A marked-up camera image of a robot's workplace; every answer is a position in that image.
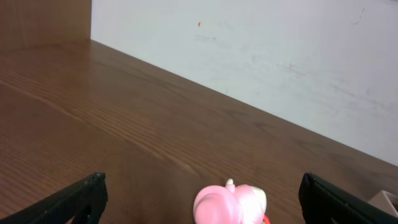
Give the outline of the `pink white figurine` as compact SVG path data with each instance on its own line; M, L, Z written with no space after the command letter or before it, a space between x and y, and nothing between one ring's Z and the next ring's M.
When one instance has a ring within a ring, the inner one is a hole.
M250 185L211 185L199 191L193 203L195 224L270 224L265 191Z

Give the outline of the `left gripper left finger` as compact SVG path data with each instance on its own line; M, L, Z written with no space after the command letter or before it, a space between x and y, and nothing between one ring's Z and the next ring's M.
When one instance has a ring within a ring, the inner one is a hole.
M95 172L1 219L1 224L97 224L108 201L105 178L104 173Z

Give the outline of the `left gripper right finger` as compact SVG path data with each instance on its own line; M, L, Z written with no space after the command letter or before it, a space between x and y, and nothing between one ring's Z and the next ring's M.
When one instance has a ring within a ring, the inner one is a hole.
M313 173L305 173L298 199L306 224L397 224L397 218Z

